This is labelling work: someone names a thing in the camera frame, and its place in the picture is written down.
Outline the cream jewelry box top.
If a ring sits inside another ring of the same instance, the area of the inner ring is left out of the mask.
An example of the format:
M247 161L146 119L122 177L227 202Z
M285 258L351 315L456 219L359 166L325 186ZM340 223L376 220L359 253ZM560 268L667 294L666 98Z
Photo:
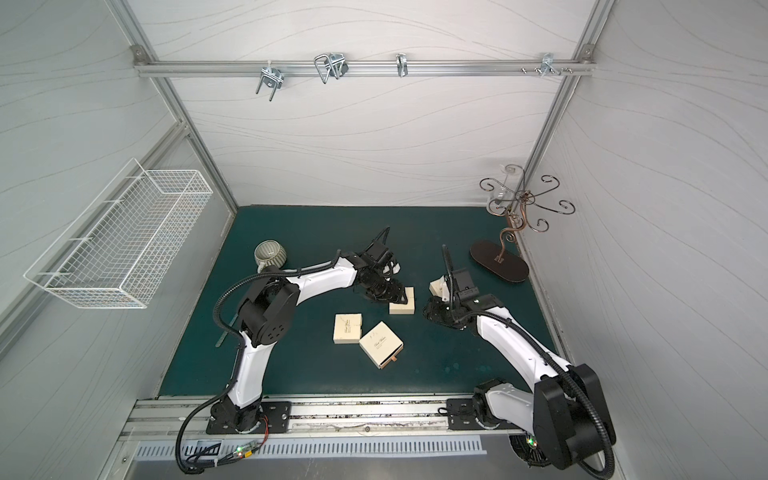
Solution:
M443 302L448 302L450 299L448 283L444 276L431 281L429 284L429 291L432 296L439 297Z

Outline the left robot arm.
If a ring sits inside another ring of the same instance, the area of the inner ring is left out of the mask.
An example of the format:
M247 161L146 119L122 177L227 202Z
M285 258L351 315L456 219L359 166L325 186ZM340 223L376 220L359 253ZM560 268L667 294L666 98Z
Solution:
M395 278L400 266L387 245L389 232L384 227L360 252L338 251L327 262L294 270L269 266L229 287L215 303L213 319L239 345L232 375L212 403L237 414L260 406L272 349L302 302L357 286L373 302L405 304L406 287Z

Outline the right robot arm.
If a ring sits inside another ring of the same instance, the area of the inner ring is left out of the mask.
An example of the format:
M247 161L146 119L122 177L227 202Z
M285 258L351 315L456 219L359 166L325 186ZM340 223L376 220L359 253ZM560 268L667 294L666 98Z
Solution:
M595 479L616 472L616 433L596 372L545 347L492 294L481 294L471 274L442 250L446 273L439 295L423 310L431 322L471 331L492 345L526 382L522 391L501 379L474 390L474 420L486 430L513 424L513 452L530 467L579 466Z

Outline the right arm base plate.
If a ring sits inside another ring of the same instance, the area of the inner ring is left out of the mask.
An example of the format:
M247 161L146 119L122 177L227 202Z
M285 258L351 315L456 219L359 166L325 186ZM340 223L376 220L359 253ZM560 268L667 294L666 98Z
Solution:
M437 413L447 419L449 431L519 430L513 423L480 414L476 402L470 398L449 398Z

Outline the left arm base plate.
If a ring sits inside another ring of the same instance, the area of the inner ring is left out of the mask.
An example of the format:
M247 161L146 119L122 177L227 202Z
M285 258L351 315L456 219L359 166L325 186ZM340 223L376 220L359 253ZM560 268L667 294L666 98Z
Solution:
M240 408L235 406L229 398L225 398L211 407L206 433L208 435L286 433L291 407L292 404L288 401L261 401Z

